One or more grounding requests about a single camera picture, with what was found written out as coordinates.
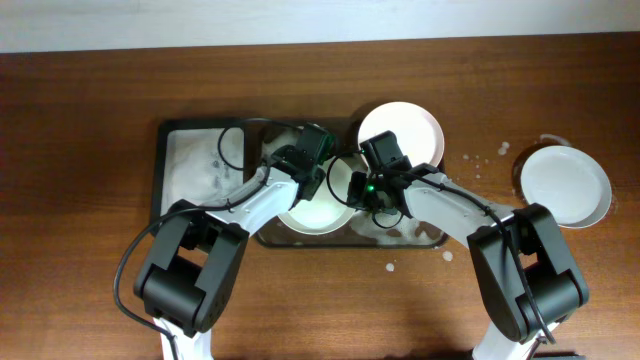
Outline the cream plate with stain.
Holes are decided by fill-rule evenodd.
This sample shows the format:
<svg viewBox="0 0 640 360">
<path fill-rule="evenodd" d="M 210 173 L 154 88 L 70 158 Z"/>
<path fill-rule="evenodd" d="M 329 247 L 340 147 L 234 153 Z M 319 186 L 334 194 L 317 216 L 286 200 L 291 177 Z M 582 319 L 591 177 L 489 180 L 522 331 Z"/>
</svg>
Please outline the cream plate with stain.
<svg viewBox="0 0 640 360">
<path fill-rule="evenodd" d="M 354 171 L 365 172 L 363 157 L 346 156 L 338 159 L 329 171 L 330 161 L 322 169 L 327 173 L 331 187 L 340 200 L 346 201 L 349 183 Z M 290 230 L 304 235 L 325 235 L 338 230 L 356 213 L 356 209 L 338 202 L 323 181 L 311 200 L 300 200 L 278 219 Z"/>
</svg>

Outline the pink-white plate with stain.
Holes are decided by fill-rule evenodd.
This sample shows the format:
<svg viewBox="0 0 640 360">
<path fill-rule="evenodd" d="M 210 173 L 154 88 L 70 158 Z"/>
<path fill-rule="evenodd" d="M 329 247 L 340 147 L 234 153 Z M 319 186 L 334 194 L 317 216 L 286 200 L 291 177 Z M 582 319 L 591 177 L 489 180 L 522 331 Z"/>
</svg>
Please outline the pink-white plate with stain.
<svg viewBox="0 0 640 360">
<path fill-rule="evenodd" d="M 426 109 L 409 102 L 389 102 L 369 112 L 362 121 L 357 144 L 385 131 L 396 135 L 398 145 L 411 164 L 438 167 L 444 156 L 443 130 Z"/>
</svg>

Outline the grey-white plate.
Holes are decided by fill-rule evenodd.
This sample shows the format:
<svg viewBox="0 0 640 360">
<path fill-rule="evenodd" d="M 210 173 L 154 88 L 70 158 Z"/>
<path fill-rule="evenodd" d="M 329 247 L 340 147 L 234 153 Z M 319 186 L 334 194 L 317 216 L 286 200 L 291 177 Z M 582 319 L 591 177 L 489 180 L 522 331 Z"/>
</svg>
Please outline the grey-white plate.
<svg viewBox="0 0 640 360">
<path fill-rule="evenodd" d="M 535 151 L 524 162 L 519 180 L 526 202 L 546 207 L 565 228 L 597 224 L 613 202 L 612 186 L 602 166 L 569 146 Z"/>
</svg>

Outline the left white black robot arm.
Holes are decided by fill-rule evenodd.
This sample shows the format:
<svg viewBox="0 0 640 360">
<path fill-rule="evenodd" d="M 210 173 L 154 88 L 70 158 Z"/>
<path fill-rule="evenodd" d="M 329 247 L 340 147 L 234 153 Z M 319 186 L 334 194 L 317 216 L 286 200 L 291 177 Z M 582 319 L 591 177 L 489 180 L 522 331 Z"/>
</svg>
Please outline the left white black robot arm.
<svg viewBox="0 0 640 360">
<path fill-rule="evenodd" d="M 328 156 L 326 146 L 286 145 L 225 201 L 180 200 L 144 229 L 154 241 L 134 293 L 164 337 L 165 358 L 210 358 L 210 331 L 231 297 L 249 238 L 313 197 Z"/>
</svg>

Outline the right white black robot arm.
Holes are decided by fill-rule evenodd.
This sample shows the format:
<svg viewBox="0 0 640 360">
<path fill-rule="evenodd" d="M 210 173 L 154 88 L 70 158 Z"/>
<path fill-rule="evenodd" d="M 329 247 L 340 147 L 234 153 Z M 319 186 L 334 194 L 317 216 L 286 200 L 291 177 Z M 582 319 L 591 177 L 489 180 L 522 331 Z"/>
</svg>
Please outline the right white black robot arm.
<svg viewBox="0 0 640 360">
<path fill-rule="evenodd" d="M 454 184 L 431 165 L 405 156 L 366 156 L 350 205 L 429 223 L 465 245 L 490 325 L 473 359 L 532 359 L 554 342 L 554 329 L 589 300 L 586 280 L 551 212 L 515 209 Z"/>
</svg>

